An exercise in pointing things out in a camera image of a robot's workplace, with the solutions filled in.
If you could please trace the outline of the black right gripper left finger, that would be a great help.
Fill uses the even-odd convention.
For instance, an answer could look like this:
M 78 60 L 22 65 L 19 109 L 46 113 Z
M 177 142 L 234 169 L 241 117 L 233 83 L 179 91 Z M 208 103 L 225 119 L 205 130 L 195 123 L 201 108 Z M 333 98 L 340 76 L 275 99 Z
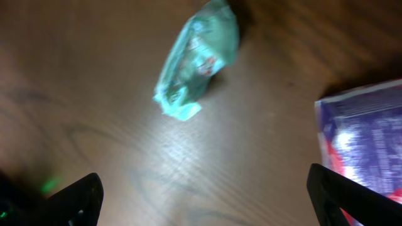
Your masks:
M 48 198 L 1 173 L 1 225 L 97 225 L 103 197 L 97 173 Z

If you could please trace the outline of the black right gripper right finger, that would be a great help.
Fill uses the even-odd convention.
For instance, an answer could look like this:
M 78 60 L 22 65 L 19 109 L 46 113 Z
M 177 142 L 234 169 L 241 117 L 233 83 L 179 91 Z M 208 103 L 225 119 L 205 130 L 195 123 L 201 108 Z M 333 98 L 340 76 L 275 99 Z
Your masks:
M 320 164 L 311 165 L 307 190 L 320 225 L 401 225 L 401 204 Z

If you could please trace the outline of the purple red snack bag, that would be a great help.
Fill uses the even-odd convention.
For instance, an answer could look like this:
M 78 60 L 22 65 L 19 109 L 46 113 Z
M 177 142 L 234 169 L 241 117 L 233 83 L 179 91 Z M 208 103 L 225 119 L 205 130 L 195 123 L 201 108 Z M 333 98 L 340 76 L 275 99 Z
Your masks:
M 322 98 L 315 110 L 320 165 L 401 204 L 401 80 Z

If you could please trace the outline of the mint green snack packet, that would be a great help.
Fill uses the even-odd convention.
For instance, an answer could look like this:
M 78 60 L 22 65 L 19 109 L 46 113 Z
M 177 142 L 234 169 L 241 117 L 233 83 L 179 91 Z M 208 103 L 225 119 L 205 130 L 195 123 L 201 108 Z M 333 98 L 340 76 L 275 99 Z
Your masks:
M 233 64 L 238 48 L 239 27 L 228 2 L 207 2 L 185 23 L 163 65 L 153 97 L 162 113 L 179 121 L 198 113 L 210 79 Z

